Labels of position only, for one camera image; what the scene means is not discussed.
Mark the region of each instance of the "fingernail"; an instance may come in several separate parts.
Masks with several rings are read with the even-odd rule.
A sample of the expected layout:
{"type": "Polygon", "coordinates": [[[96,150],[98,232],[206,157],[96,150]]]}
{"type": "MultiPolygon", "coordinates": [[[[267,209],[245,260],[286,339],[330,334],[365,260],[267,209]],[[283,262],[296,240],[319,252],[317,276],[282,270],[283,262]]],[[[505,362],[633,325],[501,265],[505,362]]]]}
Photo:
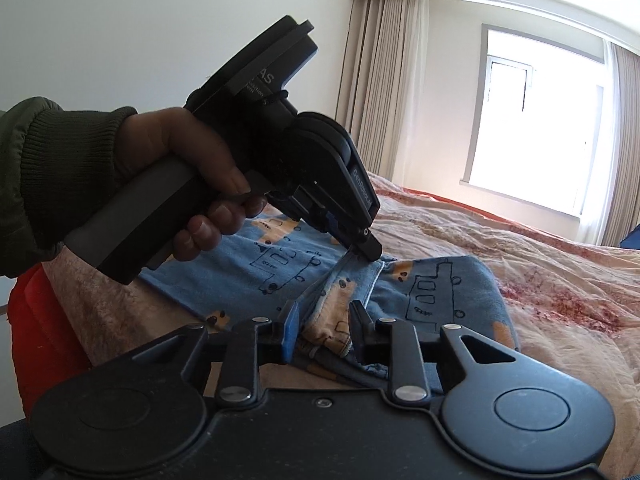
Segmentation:
{"type": "Polygon", "coordinates": [[[200,238],[209,238],[211,236],[211,228],[207,225],[206,222],[203,222],[202,224],[200,224],[200,227],[198,227],[195,235],[200,238]]]}
{"type": "Polygon", "coordinates": [[[265,208],[266,205],[267,205],[267,199],[266,198],[260,199],[260,202],[258,202],[257,205],[247,210],[246,212],[247,216],[250,216],[250,217],[258,216],[262,212],[262,210],[265,208]]]}
{"type": "Polygon", "coordinates": [[[226,205],[221,204],[213,212],[213,214],[211,215],[211,219],[217,225],[230,224],[233,220],[233,215],[226,205]]]}
{"type": "Polygon", "coordinates": [[[238,195],[251,192],[251,186],[249,186],[247,179],[242,174],[242,171],[238,170],[238,168],[233,168],[231,170],[230,177],[231,182],[234,183],[234,186],[236,186],[236,189],[238,190],[238,195]]]}

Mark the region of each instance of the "jacket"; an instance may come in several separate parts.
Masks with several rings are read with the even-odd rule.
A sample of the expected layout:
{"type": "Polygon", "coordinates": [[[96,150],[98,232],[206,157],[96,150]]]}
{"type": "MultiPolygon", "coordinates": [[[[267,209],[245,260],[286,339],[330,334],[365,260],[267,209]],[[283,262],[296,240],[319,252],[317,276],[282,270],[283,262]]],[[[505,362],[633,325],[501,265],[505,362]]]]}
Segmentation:
{"type": "Polygon", "coordinates": [[[0,111],[0,275],[50,260],[116,191],[113,112],[65,112],[43,97],[0,111]]]}

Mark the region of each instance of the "bed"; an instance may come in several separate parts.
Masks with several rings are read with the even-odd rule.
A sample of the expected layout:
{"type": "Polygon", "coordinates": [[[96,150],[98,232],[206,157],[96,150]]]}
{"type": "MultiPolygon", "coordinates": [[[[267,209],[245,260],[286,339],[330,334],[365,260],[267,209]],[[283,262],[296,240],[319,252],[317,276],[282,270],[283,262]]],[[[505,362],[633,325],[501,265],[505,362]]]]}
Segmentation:
{"type": "MultiPolygon", "coordinates": [[[[577,244],[370,177],[381,203],[372,228],[385,253],[472,254],[484,262],[522,352],[594,386],[612,404],[616,432],[604,473],[612,479],[639,473],[640,253],[577,244]]],[[[194,321],[145,283],[111,282],[68,250],[44,269],[94,365],[194,321]]],[[[277,365],[260,370],[264,386],[343,387],[321,375],[277,365]]]]}

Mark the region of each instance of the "red cloth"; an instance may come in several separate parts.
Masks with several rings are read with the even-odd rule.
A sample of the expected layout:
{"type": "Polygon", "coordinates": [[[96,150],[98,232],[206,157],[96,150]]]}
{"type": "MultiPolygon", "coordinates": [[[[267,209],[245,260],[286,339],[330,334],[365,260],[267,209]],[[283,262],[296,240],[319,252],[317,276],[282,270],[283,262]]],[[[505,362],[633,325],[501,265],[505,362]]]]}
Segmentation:
{"type": "Polygon", "coordinates": [[[18,391],[28,417],[44,392],[87,371],[91,363],[40,264],[18,278],[7,317],[18,391]]]}
{"type": "Polygon", "coordinates": [[[426,191],[418,191],[417,189],[411,189],[410,187],[403,187],[402,189],[404,189],[407,193],[411,193],[414,195],[421,195],[421,196],[429,196],[435,200],[437,200],[438,202],[446,202],[449,204],[453,204],[453,205],[458,205],[460,207],[463,207],[464,209],[468,209],[469,211],[473,211],[474,213],[479,213],[482,216],[485,216],[491,220],[497,220],[498,222],[503,222],[505,224],[510,224],[510,225],[514,225],[516,222],[509,220],[507,218],[503,218],[501,216],[498,215],[494,215],[493,213],[489,213],[488,211],[485,211],[483,209],[478,209],[477,207],[473,207],[470,206],[468,204],[464,204],[462,202],[456,202],[455,200],[452,200],[450,198],[444,198],[443,196],[438,196],[438,195],[434,195],[433,193],[427,193],[426,191]]]}

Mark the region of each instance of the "curtain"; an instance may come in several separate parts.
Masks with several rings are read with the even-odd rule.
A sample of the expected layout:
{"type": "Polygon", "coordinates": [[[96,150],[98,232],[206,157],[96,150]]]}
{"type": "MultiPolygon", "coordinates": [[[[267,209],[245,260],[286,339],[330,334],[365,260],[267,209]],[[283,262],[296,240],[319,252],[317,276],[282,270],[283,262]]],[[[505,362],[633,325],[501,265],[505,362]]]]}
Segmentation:
{"type": "Polygon", "coordinates": [[[584,205],[580,214],[577,242],[600,245],[611,208],[618,169],[620,143],[620,85],[618,56],[614,45],[605,41],[604,63],[607,72],[602,95],[600,131],[594,146],[595,154],[587,182],[584,205]]]}
{"type": "Polygon", "coordinates": [[[417,72],[416,63],[424,62],[418,58],[427,18],[428,0],[354,0],[351,8],[336,120],[367,170],[389,179],[399,153],[404,166],[410,142],[407,99],[421,88],[424,70],[417,72]]]}
{"type": "Polygon", "coordinates": [[[620,150],[602,244],[618,247],[640,214],[640,57],[614,45],[618,61],[620,150]]]}

